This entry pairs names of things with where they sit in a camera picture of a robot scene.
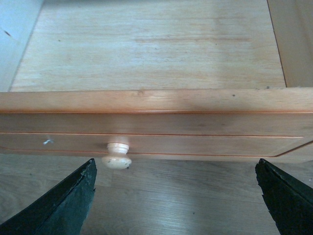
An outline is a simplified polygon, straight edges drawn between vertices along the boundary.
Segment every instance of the drawer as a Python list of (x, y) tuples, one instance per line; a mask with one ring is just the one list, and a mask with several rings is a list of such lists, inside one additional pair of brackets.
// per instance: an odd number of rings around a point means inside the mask
[(130, 154), (273, 157), (301, 144), (302, 137), (0, 134), (6, 150), (106, 153), (107, 143), (123, 142)]

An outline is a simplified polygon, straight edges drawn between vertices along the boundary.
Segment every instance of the wooden furniture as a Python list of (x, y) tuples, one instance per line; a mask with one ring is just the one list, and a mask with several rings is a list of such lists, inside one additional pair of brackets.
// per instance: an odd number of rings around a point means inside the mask
[(0, 25), (1, 152), (313, 160), (312, 3), (47, 0), (17, 69), (33, 3)]

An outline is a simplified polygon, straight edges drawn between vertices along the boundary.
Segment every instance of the laminate floor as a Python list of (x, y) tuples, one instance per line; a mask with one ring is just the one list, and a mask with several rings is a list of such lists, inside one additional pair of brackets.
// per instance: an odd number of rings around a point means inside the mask
[[(0, 223), (88, 159), (0, 155)], [(82, 235), (279, 235), (255, 163), (134, 160), (121, 171), (96, 163)], [(276, 165), (313, 186), (313, 162)]]

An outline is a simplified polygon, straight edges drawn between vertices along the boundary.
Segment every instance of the white knob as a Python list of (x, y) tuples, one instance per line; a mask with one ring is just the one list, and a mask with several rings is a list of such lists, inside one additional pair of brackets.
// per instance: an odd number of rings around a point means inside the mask
[(132, 160), (127, 157), (129, 149), (127, 144), (108, 143), (109, 154), (102, 158), (102, 162), (110, 169), (125, 169), (130, 166)]

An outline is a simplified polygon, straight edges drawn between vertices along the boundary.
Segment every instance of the round knob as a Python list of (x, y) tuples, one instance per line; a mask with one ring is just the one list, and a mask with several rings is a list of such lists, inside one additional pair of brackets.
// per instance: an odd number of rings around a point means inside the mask
[(109, 154), (102, 158), (102, 162), (110, 169), (125, 169), (130, 166), (132, 160), (127, 157), (129, 149), (127, 144), (108, 143)]

